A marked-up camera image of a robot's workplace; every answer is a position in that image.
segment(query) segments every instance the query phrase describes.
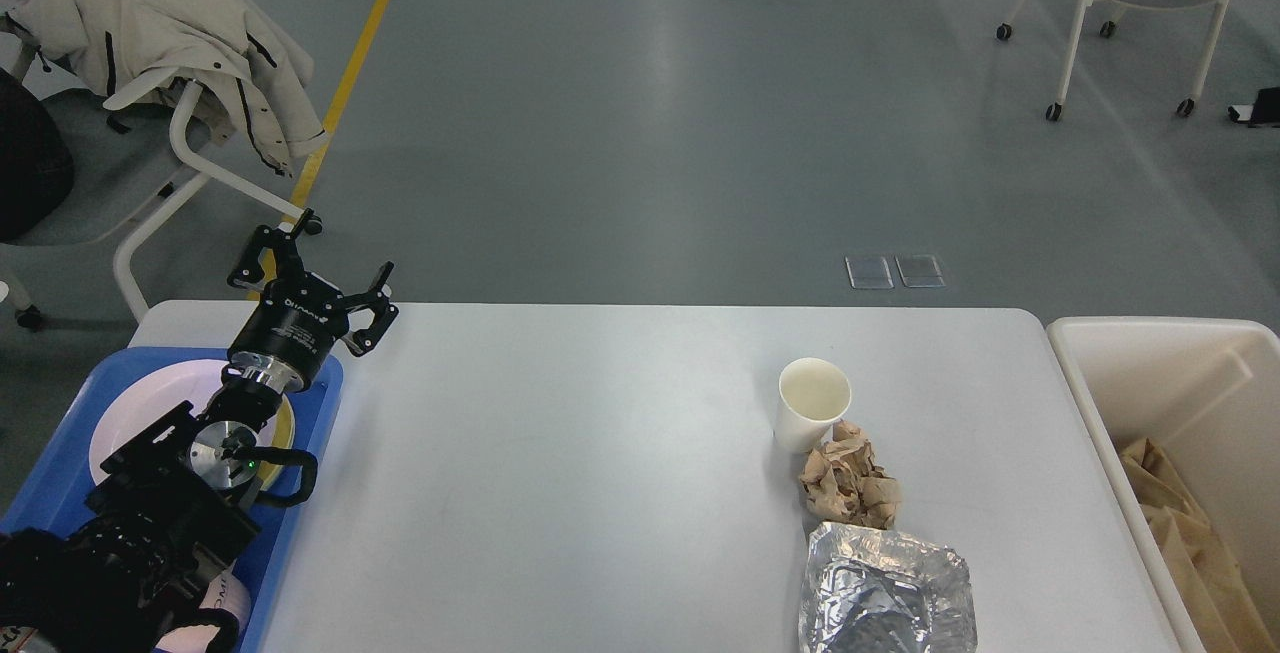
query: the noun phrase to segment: white paper cup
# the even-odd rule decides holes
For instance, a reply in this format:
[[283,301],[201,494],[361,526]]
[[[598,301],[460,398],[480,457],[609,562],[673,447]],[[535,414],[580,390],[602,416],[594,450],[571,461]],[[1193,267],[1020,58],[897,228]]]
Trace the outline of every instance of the white paper cup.
[[845,415],[852,389],[835,365],[822,359],[800,359],[782,369],[778,397],[773,438],[787,452],[804,453]]

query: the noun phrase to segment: chair wheel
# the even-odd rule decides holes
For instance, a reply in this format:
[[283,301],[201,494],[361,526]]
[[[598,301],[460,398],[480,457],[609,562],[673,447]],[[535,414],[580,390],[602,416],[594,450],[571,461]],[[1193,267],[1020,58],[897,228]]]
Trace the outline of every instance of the chair wheel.
[[14,320],[18,325],[26,328],[27,330],[40,330],[45,328],[45,314],[40,312],[36,306],[27,306],[20,311],[14,311]]

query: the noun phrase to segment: crumpled aluminum foil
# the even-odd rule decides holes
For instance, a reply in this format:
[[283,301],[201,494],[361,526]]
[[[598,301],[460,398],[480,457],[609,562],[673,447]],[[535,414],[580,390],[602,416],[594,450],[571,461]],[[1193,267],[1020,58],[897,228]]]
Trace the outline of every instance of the crumpled aluminum foil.
[[824,522],[800,594],[805,653],[973,653],[969,566],[905,533]]

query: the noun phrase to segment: white jacket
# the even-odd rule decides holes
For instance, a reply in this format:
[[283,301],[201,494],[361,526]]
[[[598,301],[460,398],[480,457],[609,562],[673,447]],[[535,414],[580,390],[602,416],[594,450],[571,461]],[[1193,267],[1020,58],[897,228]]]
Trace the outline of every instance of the white jacket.
[[147,69],[195,70],[207,88],[196,115],[215,141],[241,131],[278,173],[325,142],[303,91],[311,56],[250,0],[18,0],[9,15],[100,96]]

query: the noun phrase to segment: white bin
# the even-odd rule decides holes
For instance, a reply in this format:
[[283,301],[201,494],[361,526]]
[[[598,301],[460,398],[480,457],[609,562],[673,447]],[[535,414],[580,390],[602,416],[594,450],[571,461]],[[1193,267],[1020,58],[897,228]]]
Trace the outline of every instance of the white bin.
[[1203,653],[1116,446],[1161,444],[1280,640],[1280,339],[1256,321],[1074,318],[1048,326],[1062,371],[1183,650]]

